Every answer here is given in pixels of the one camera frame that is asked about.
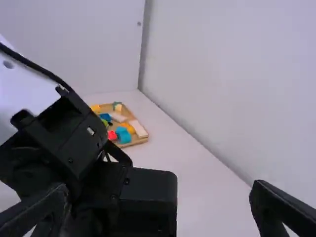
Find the black cable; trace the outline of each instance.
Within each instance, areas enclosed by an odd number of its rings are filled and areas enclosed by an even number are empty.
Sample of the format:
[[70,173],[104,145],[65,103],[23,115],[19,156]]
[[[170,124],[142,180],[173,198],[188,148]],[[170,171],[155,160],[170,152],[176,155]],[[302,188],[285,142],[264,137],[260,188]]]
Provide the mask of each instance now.
[[69,92],[73,91],[73,89],[64,80],[62,80],[60,77],[56,76],[54,73],[52,73],[51,71],[41,67],[40,65],[32,62],[31,60],[23,57],[21,54],[13,51],[12,49],[10,49],[9,47],[5,46],[1,42],[0,42],[0,51],[5,53],[5,54],[7,54],[11,58],[14,58],[15,60],[19,61],[20,63],[28,66],[29,68],[31,68],[31,69],[33,69],[33,70],[35,70],[37,72],[40,72],[43,75],[49,77],[52,81],[60,84],[61,86],[66,88]]

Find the screw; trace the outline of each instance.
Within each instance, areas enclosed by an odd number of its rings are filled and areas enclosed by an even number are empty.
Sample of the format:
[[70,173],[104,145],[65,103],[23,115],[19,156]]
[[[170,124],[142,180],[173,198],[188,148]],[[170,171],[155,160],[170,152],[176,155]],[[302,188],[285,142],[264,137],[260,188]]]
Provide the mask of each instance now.
[[128,184],[129,184],[129,179],[128,179],[128,178],[126,178],[126,179],[124,180],[124,184],[125,184],[125,185],[128,185]]

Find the blue block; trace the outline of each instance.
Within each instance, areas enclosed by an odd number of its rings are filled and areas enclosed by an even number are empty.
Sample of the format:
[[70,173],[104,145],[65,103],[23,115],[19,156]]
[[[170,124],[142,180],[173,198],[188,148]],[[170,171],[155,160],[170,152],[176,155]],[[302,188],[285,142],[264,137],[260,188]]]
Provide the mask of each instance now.
[[127,131],[126,127],[117,127],[115,133],[118,136],[119,143],[126,144],[132,142],[132,136]]
[[111,116],[108,113],[99,114],[99,118],[106,120],[107,122],[111,122]]

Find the wooden tray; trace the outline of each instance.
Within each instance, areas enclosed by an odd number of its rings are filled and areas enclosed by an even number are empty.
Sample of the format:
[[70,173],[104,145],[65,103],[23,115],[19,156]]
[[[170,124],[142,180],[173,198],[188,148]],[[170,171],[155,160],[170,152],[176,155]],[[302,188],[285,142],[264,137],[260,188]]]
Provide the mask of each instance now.
[[[113,112],[113,106],[112,103],[111,104],[99,104],[101,110],[99,113],[97,114],[103,114],[103,113],[110,113]],[[134,116],[134,114],[131,112],[131,110],[129,110],[125,104],[122,104],[122,112],[120,113],[121,115],[127,117],[127,120],[125,122],[128,122],[130,120],[135,120],[138,118]],[[113,123],[113,126],[110,126],[109,130],[116,130],[116,127],[119,126],[119,122],[116,122],[114,120],[111,121]],[[148,141],[148,136],[145,138],[139,138],[137,136],[137,134],[133,134],[132,135],[132,142],[130,143],[126,143],[126,144],[120,144],[117,141],[114,141],[114,143],[118,146],[118,147],[130,147],[130,146],[134,146],[134,145],[138,145],[138,144],[142,144],[144,142]]]

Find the white table surface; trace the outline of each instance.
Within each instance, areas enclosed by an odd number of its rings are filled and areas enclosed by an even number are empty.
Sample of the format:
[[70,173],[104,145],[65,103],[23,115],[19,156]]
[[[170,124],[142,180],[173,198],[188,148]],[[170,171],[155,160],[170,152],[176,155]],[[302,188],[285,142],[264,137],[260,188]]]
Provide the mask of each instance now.
[[[86,96],[88,104],[122,101],[150,134],[149,142],[125,148],[135,167],[170,170],[178,176],[179,237],[258,237],[250,187],[138,90]],[[0,211],[19,201],[0,182]]]

